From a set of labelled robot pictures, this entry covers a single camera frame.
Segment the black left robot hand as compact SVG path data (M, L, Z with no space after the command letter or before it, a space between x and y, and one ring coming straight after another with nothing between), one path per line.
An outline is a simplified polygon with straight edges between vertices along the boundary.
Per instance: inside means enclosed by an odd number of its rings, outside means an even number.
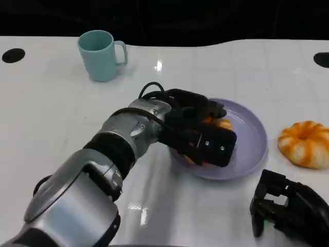
M178 103L182 115L188 119L210 124L227 115L223 104L210 100L204 95L181 89L166 90L166 94Z

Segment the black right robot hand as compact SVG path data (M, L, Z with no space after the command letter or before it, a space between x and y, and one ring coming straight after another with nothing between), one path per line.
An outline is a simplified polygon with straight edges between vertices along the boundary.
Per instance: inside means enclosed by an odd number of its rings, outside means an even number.
M264 169L250 203L253 235L264 222L310 246L328 246L328 204L312 188Z

